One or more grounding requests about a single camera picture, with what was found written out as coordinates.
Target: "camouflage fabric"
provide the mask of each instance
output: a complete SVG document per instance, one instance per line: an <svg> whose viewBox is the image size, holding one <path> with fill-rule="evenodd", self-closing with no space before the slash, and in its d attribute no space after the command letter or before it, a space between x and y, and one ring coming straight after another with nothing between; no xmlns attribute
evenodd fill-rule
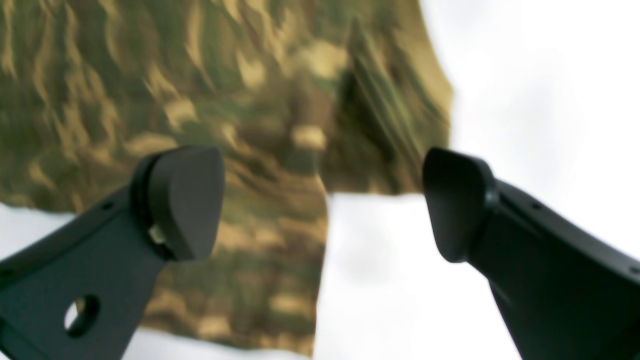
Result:
<svg viewBox="0 0 640 360"><path fill-rule="evenodd" d="M144 156L216 145L210 261L143 325L310 355L327 192L420 190L452 91L418 0L0 0L0 201L80 213Z"/></svg>

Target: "black plastic part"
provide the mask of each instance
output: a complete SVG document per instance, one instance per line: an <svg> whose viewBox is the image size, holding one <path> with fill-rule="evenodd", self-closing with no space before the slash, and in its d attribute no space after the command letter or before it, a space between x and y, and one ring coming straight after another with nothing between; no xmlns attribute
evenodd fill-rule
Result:
<svg viewBox="0 0 640 360"><path fill-rule="evenodd" d="M438 249L489 281L525 360L640 355L640 263L581 231L483 161L432 149L423 182Z"/></svg>
<svg viewBox="0 0 640 360"><path fill-rule="evenodd" d="M163 162L165 156L184 161ZM163 164L159 175L154 172L157 164ZM184 178L195 169L204 169L204 179L212 185ZM131 186L0 262L0 351L12 360L120 359L158 273L167 261L184 257L155 244L150 226L189 225L203 231L209 236L182 232L172 238L169 232L166 241L176 249L190 249L194 259L208 258L220 220L223 182L216 149L182 148L151 156L140 163ZM169 194L149 192L149 184ZM169 200L154 202L148 195ZM190 207L190 202L175 200L198 196L216 203L195 201ZM192 222L185 224L185 217L193 217ZM84 299L84 307L66 327L65 314L77 299Z"/></svg>

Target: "camouflage pattern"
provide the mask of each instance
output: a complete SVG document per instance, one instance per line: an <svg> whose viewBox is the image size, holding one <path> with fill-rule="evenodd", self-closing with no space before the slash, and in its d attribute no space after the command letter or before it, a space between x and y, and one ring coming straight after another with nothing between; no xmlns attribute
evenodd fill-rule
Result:
<svg viewBox="0 0 640 360"><path fill-rule="evenodd" d="M327 192L420 190L452 91L418 0L0 0L0 201L80 213L144 156L216 145L210 261L143 325L310 355Z"/></svg>

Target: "black mount arm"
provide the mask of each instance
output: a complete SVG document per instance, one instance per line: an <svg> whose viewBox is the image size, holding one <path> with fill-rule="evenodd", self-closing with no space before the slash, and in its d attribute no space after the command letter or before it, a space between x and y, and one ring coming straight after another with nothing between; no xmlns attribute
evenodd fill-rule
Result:
<svg viewBox="0 0 640 360"><path fill-rule="evenodd" d="M120 359L164 264L211 255L224 184L215 148L150 156L130 186L0 262L0 350L13 360Z"/></svg>
<svg viewBox="0 0 640 360"><path fill-rule="evenodd" d="M524 360L640 358L640 263L480 159L432 149L422 173L441 255L488 280Z"/></svg>

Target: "white background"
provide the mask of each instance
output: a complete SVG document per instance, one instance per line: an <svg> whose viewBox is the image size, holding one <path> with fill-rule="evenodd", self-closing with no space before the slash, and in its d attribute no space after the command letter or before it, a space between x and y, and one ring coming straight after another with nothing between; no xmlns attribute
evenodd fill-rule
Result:
<svg viewBox="0 0 640 360"><path fill-rule="evenodd" d="M429 0L456 91L452 148L640 258L640 6ZM424 199L337 195L316 359L518 359L483 277L436 250ZM69 217L0 210L10 254ZM125 360L299 359L141 331Z"/></svg>

